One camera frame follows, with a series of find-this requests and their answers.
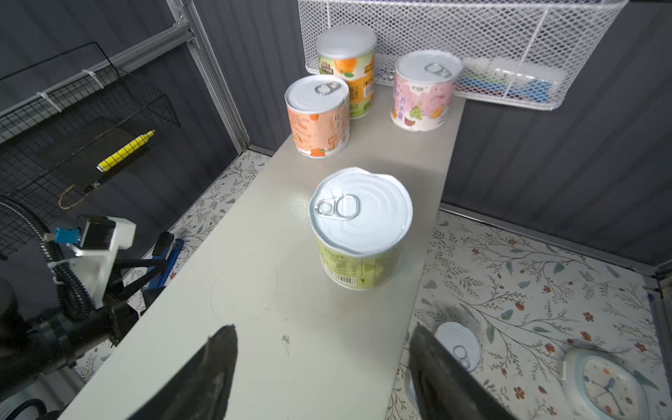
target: alarm clock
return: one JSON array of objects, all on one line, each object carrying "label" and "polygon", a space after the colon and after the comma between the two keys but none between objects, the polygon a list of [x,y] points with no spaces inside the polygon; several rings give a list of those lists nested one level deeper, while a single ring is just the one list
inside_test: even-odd
[{"label": "alarm clock", "polygon": [[576,414],[595,420],[648,420],[639,381],[604,353],[570,351],[562,361],[560,379]]}]

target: floral floor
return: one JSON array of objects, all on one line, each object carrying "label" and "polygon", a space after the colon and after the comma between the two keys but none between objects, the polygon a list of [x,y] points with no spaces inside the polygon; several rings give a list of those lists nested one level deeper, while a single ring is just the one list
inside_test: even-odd
[{"label": "floral floor", "polygon": [[[581,419],[569,408],[558,367],[573,348],[606,351],[643,385],[651,419],[672,402],[650,300],[632,271],[439,212],[409,334],[454,321],[473,331],[482,360],[472,373],[516,417]],[[404,345],[386,420],[419,419],[406,394]]]}]

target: floral patterned wallpaper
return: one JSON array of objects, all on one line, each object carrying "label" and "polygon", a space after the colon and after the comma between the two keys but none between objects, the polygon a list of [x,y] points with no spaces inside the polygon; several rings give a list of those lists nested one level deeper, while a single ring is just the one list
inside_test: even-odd
[{"label": "floral patterned wallpaper", "polygon": [[[166,284],[169,284],[175,277],[179,269],[203,243],[203,240],[212,232],[220,220],[224,218],[270,159],[268,156],[250,150],[243,152],[169,229],[170,233],[175,234],[175,238],[184,240],[184,248],[177,258]],[[151,252],[151,249],[147,251],[144,258],[150,258]],[[144,275],[146,271],[147,268],[132,269],[124,277],[124,284],[129,284]],[[128,303],[138,312],[145,309],[140,292],[133,295]],[[87,382],[107,360],[113,350],[112,343],[107,340],[104,341],[77,360],[75,370]]]},{"label": "floral patterned wallpaper", "polygon": [[[606,352],[642,383],[651,419],[672,418],[649,301],[660,294],[632,271],[439,212],[409,325],[454,321],[478,337],[472,373],[520,419],[580,419],[558,368],[574,349]],[[406,394],[404,345],[387,420],[419,419]]]}]

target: yellow highlighter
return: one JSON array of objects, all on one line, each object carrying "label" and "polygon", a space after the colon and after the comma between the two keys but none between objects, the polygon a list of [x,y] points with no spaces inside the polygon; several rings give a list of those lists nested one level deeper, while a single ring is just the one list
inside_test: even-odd
[{"label": "yellow highlighter", "polygon": [[107,159],[98,163],[98,166],[96,168],[101,172],[109,171],[115,165],[117,165],[119,162],[121,162],[126,157],[128,157],[131,153],[138,150],[145,143],[147,143],[149,138],[153,135],[154,135],[154,130],[151,130],[150,132],[147,132],[146,134],[142,134],[140,136],[137,136],[136,138],[133,139],[133,141],[129,142],[126,146],[117,150],[116,153],[113,153]]}]

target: black cable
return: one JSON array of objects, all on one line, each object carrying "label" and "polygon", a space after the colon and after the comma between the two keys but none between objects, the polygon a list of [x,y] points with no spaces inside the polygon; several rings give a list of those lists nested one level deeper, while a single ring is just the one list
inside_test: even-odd
[{"label": "black cable", "polygon": [[[7,196],[0,196],[0,206],[15,212],[30,226],[40,239],[40,248],[42,248],[48,263],[65,260],[60,245],[44,239],[44,235],[50,233],[49,228],[29,208]],[[56,276],[56,280],[61,283],[56,285],[56,294],[66,316],[74,321],[84,319],[93,310],[91,298],[84,285],[70,269],[67,262],[54,265],[51,270]]]},{"label": "black cable", "polygon": [[44,405],[44,401],[38,398],[33,398],[16,407],[5,420],[14,420],[28,407],[35,407],[38,411],[38,417],[46,414],[46,405]]}]

